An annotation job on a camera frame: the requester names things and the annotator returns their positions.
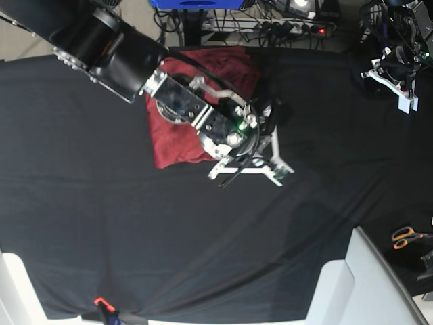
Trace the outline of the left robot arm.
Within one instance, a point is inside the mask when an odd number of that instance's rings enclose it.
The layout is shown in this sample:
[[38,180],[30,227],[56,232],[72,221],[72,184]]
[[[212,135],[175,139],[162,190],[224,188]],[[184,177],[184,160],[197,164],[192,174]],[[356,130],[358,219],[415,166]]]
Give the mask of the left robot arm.
[[432,18],[424,1],[368,1],[360,21],[376,37],[380,57],[361,76],[372,78],[409,103],[415,103],[415,79],[432,67]]

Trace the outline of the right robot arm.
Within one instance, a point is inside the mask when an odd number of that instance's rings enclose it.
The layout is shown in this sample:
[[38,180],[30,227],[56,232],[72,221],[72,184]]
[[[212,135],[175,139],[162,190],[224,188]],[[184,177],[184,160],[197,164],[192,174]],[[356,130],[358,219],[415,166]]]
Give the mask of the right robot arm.
[[52,44],[65,65],[126,102],[148,94],[174,124],[189,124],[216,160],[208,176],[292,173],[279,154],[276,102],[258,112],[250,98],[195,60],[126,23],[107,1],[2,1],[12,24]]

